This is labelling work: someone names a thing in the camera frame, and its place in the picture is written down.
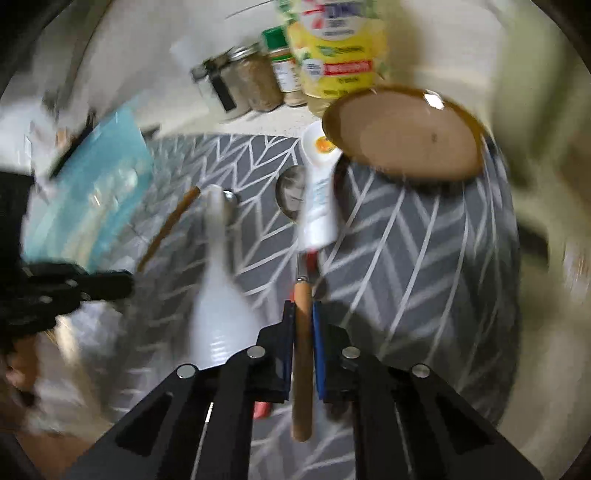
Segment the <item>large white plastic ladle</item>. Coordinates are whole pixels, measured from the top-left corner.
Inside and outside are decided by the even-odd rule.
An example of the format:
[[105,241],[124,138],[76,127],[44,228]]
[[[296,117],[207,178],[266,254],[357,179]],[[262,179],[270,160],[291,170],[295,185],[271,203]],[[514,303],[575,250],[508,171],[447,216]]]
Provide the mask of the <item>large white plastic ladle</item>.
[[189,322],[190,362],[200,370],[222,365],[233,354],[256,344],[263,327],[230,269],[226,225],[232,213],[233,202],[223,188],[209,186],[204,209],[204,275]]

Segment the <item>wooden spatula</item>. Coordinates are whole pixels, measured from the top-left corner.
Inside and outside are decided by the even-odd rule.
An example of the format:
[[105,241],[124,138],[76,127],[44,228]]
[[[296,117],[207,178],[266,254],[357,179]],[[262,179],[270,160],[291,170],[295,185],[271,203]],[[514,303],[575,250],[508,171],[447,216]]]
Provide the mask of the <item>wooden spatula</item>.
[[186,192],[186,194],[177,203],[176,208],[168,215],[164,223],[161,225],[157,234],[153,237],[148,247],[146,248],[144,255],[141,257],[137,264],[136,272],[141,273],[148,262],[153,258],[157,252],[163,239],[166,238],[172,228],[179,221],[183,213],[191,206],[191,204],[197,200],[200,196],[201,190],[197,186],[193,186]]

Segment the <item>wooden handle metal spoon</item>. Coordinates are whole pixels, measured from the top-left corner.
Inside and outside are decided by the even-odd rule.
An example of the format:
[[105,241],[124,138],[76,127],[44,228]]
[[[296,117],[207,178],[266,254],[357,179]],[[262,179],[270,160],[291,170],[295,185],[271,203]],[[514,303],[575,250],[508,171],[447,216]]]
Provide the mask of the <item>wooden handle metal spoon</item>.
[[297,220],[304,206],[304,167],[293,166],[280,173],[276,181],[276,203],[295,227],[294,373],[291,436],[297,442],[311,439],[314,426],[314,335],[312,334],[312,294],[307,255],[300,250]]

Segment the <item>white spoon yellow duck print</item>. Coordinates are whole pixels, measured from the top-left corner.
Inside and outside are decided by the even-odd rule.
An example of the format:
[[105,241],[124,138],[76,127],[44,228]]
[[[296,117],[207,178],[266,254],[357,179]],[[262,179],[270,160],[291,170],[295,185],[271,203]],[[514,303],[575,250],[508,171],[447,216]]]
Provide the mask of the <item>white spoon yellow duck print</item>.
[[329,246],[339,236],[339,208],[335,199],[335,168],[342,151],[329,141],[322,122],[301,135],[304,160],[304,199],[298,212],[298,245],[304,252]]

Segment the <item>teal translucent plastic bowl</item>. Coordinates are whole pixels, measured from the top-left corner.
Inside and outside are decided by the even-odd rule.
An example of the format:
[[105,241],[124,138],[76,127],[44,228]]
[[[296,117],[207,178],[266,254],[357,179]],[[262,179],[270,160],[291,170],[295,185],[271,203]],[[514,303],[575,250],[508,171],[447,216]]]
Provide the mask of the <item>teal translucent plastic bowl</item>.
[[55,180],[32,200],[27,261],[70,261],[93,271],[152,180],[153,158],[130,108],[99,123]]

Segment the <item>grey herringbone place mat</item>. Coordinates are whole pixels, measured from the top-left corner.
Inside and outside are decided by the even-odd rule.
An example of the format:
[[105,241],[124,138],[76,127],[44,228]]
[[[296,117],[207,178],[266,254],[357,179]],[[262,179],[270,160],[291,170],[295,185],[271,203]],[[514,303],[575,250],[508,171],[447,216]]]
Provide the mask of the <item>grey herringbone place mat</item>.
[[[274,199],[276,180],[301,164],[290,137],[198,135],[150,144],[145,192],[106,227],[91,263],[134,269],[192,185],[238,192],[228,241],[236,284],[276,322],[296,273],[297,229]],[[484,170],[460,184],[412,187],[342,164],[344,224],[322,250],[315,293],[329,321],[388,365],[432,367],[487,421],[498,424],[520,344],[517,224],[504,161],[492,142]],[[102,414],[128,413],[188,357],[193,297],[205,265],[204,209],[193,205],[161,244],[121,310],[95,303],[71,318],[73,338]]]

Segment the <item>glass jar black clasp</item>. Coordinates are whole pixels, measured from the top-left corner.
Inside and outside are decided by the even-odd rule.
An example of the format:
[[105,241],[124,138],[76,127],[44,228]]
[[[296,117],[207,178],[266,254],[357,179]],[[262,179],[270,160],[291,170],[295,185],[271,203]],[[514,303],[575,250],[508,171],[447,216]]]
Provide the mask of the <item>glass jar black clasp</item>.
[[183,72],[197,85],[207,115],[217,123],[238,119],[252,108],[242,92],[229,51],[206,56],[209,47],[194,36],[185,36],[170,48],[170,54]]

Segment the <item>brown ceramic plate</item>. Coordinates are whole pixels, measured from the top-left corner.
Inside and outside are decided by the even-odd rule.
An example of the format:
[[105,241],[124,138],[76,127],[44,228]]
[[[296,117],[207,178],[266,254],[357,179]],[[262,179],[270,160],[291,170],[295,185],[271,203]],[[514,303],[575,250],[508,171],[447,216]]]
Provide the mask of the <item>brown ceramic plate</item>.
[[461,182],[484,169],[483,124],[451,99],[401,85],[349,93],[322,115],[349,159],[415,183]]

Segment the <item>glass spice jar metal lid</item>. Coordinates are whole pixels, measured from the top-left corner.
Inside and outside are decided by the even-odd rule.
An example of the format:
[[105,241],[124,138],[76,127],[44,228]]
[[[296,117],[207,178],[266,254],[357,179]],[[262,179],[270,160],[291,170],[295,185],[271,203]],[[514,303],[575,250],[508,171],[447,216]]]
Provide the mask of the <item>glass spice jar metal lid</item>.
[[259,44],[233,47],[228,56],[235,66],[238,80],[252,110],[270,112],[283,104],[283,92],[276,82],[270,60],[263,55]]

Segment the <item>green cap spice bottle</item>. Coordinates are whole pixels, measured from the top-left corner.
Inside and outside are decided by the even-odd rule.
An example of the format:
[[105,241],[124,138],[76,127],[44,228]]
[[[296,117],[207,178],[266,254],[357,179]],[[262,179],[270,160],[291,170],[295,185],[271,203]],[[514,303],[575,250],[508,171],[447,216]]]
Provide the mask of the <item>green cap spice bottle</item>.
[[307,104],[307,98],[301,87],[300,73],[297,62],[291,54],[287,38],[280,27],[263,31],[263,42],[266,54],[273,67],[273,74],[283,92],[283,102],[290,107],[301,107]]

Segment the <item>yellow dish soap bottle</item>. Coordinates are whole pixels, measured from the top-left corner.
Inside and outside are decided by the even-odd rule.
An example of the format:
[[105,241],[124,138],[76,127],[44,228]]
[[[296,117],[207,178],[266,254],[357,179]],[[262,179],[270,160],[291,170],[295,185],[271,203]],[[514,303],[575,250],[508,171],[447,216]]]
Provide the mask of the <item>yellow dish soap bottle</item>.
[[276,9],[315,116],[342,96],[390,79],[387,25],[376,1],[283,0]]

